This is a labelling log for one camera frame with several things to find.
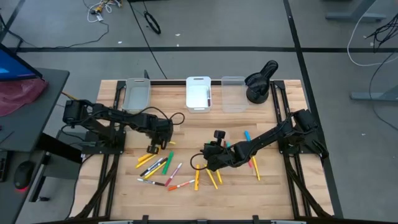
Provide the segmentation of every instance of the gray table leg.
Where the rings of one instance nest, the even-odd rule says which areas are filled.
[[[359,18],[373,5],[376,0],[363,0],[353,12],[329,12],[326,19],[357,22]],[[361,22],[380,22],[386,16],[377,13],[366,13]]]
[[[395,101],[398,102],[398,85],[384,93],[371,93],[372,100],[375,101]],[[352,100],[371,100],[369,93],[352,92],[349,97]]]

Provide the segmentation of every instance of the black desk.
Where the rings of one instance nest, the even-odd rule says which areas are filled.
[[[0,182],[0,219],[2,224],[15,223],[32,187],[34,177],[45,155],[43,150],[33,150],[69,76],[69,72],[63,70],[38,69],[38,71],[49,83],[44,92],[34,103],[24,105],[10,115],[0,117],[0,124],[3,125],[4,130],[14,131],[12,136],[0,145],[0,149],[25,151],[12,153],[7,179],[5,182]],[[21,162],[29,158],[35,162],[34,173],[29,188],[25,192],[20,192],[14,187],[14,171]]]

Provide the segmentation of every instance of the white cable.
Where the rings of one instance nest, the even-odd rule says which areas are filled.
[[[381,63],[372,63],[372,64],[367,64],[367,65],[362,65],[362,64],[360,64],[360,63],[356,63],[356,62],[353,60],[353,58],[351,57],[351,55],[349,54],[349,45],[351,44],[351,41],[353,40],[353,37],[354,37],[354,34],[355,34],[355,30],[356,30],[358,24],[361,22],[361,19],[365,16],[366,13],[368,13],[369,9],[366,10],[366,12],[359,18],[358,22],[356,23],[356,25],[355,25],[355,27],[354,27],[353,33],[351,34],[351,38],[349,39],[349,42],[348,42],[348,45],[347,45],[347,54],[348,54],[349,59],[350,59],[354,64],[356,64],[357,66],[362,66],[362,67],[381,65]],[[384,63],[385,63],[385,64],[386,64],[386,63],[390,63],[390,62],[392,62],[392,61],[394,61],[394,60],[396,60],[396,59],[398,59],[398,57],[396,57],[396,58],[394,58],[394,59],[391,59],[391,60],[389,60],[389,61],[386,61],[386,62],[384,62]]]
[[[102,1],[101,1],[100,3],[97,3],[97,4],[93,5],[93,6],[91,6],[91,7],[88,9],[88,12],[87,12],[87,21],[88,21],[88,22],[98,22],[98,19],[96,19],[96,20],[94,20],[94,21],[91,21],[91,20],[90,20],[90,12],[91,12],[91,9],[92,9],[94,6],[97,6],[97,5],[101,4],[101,3],[102,3]]]
[[[94,6],[98,6],[98,5],[102,4],[102,3],[104,3],[104,0],[101,0],[99,3],[97,3],[97,4],[93,5],[93,6],[91,6],[91,7],[88,9],[88,12],[87,12],[87,21],[88,21],[88,22],[90,22],[90,23],[98,22],[98,19],[96,19],[96,20],[94,20],[94,21],[91,21],[91,20],[90,20],[90,12],[91,12],[91,9],[92,9]],[[105,7],[105,9],[106,9],[106,11],[107,11],[108,13],[112,13],[111,5],[115,5],[115,4],[116,4],[116,3],[110,3],[110,2],[108,2],[108,3],[105,4],[104,7]]]

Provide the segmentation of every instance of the computer mouse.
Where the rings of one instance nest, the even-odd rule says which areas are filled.
[[[31,161],[19,164],[14,173],[14,185],[16,189],[24,189],[29,185],[34,167],[35,164]]]

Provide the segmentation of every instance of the yellow marker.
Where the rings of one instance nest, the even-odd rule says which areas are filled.
[[[137,169],[138,167],[144,165],[146,162],[150,161],[150,159],[152,159],[152,158],[155,157],[155,156],[156,156],[156,154],[153,154],[153,155],[149,156],[146,160],[144,160],[144,161],[138,163],[138,164],[136,165],[136,169]]]
[[[141,156],[140,158],[138,158],[138,162],[142,162],[142,161],[148,159],[151,155],[153,155],[153,154],[146,154],[146,155]]]
[[[144,177],[144,180],[148,179],[152,174],[154,174],[158,169],[162,168],[162,166],[164,166],[164,164],[166,164],[166,161],[164,161],[162,163],[162,165],[158,166],[156,169],[152,170],[152,172],[150,172],[148,175],[146,175]]]
[[[195,190],[199,189],[199,170],[197,170],[197,173],[195,174]]]
[[[220,174],[220,172],[218,170],[216,170],[216,174],[217,174],[218,182],[220,184],[223,184],[223,179],[221,178],[221,174]]]
[[[257,179],[259,179],[259,180],[260,180],[259,168],[257,167],[257,161],[256,161],[256,158],[253,156],[251,159],[253,160],[254,168],[255,168],[255,170],[256,170],[256,174],[257,174]]]
[[[207,171],[207,174],[209,175],[209,177],[210,177],[212,183],[214,184],[214,187],[218,190],[217,184],[216,184],[216,182],[214,181],[214,178],[213,178],[213,176],[211,175],[210,170],[206,168],[206,171]]]

